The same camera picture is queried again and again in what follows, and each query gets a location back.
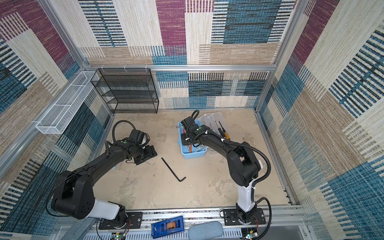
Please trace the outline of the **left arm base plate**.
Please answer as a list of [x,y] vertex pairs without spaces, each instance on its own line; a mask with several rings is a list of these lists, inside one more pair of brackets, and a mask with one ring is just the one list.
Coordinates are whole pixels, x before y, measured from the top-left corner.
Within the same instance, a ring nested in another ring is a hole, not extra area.
[[98,224],[98,230],[128,230],[139,229],[142,224],[143,212],[127,212],[126,219],[122,224],[112,220],[101,219]]

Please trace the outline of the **black handled screwdriver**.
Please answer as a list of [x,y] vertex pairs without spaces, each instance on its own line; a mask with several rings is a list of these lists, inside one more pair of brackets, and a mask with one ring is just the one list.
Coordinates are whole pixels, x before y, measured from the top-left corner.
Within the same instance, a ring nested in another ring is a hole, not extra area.
[[219,132],[220,132],[220,135],[221,135],[223,138],[226,138],[226,132],[225,132],[225,130],[224,130],[224,128],[223,128],[221,122],[219,122],[219,124],[220,124],[220,127],[218,127],[218,130],[219,130]]

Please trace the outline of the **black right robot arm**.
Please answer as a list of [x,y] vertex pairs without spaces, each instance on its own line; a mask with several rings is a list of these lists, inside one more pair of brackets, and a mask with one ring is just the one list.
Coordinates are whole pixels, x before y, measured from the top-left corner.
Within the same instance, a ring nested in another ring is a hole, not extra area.
[[249,224],[255,218],[258,202],[254,200],[257,183],[271,173],[271,163],[260,150],[247,142],[238,143],[216,134],[206,125],[198,125],[192,117],[180,122],[184,133],[180,134],[183,146],[201,145],[213,149],[227,159],[229,173],[238,185],[236,211],[241,224]]

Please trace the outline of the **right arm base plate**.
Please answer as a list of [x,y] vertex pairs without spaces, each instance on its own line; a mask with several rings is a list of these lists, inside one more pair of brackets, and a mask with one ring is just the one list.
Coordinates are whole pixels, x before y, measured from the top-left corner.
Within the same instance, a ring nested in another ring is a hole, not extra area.
[[242,222],[238,216],[236,209],[223,209],[220,210],[220,217],[224,219],[225,226],[237,225],[265,225],[267,223],[263,209],[257,208],[253,216]]

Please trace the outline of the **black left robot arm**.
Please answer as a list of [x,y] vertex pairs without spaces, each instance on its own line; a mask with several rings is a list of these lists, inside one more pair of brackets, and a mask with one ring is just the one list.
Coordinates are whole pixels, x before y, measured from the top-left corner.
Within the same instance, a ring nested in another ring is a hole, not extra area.
[[109,221],[115,228],[126,225],[128,217],[123,205],[98,200],[93,187],[96,182],[117,164],[133,159],[136,165],[157,156],[154,146],[142,146],[133,140],[105,142],[106,151],[73,171],[64,171],[57,177],[51,209],[81,220],[96,218]]

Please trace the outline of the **clear tool box tray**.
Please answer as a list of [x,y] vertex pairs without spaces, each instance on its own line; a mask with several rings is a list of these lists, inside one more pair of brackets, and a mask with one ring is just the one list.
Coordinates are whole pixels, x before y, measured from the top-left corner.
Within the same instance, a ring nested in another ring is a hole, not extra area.
[[210,127],[210,122],[212,122],[212,126],[214,128],[214,132],[218,135],[220,135],[220,132],[218,130],[218,127],[220,127],[219,122],[223,125],[225,130],[228,132],[228,127],[226,125],[224,115],[221,112],[216,113],[210,113],[210,114],[204,114],[202,117],[199,118],[201,124],[206,125]]

